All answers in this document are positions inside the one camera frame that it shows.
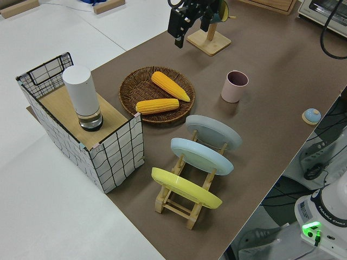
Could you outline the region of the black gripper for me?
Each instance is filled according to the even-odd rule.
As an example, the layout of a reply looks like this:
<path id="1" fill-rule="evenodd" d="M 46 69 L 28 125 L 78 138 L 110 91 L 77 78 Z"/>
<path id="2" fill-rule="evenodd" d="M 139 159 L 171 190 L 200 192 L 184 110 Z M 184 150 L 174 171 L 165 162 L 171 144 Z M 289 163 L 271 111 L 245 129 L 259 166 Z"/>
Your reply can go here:
<path id="1" fill-rule="evenodd" d="M 200 18 L 200 29 L 208 31 L 216 12 L 217 1 L 183 1 L 176 9 L 171 9 L 167 32 L 175 38 L 175 45 L 182 48 L 189 25 L 186 18 L 189 20 Z"/>

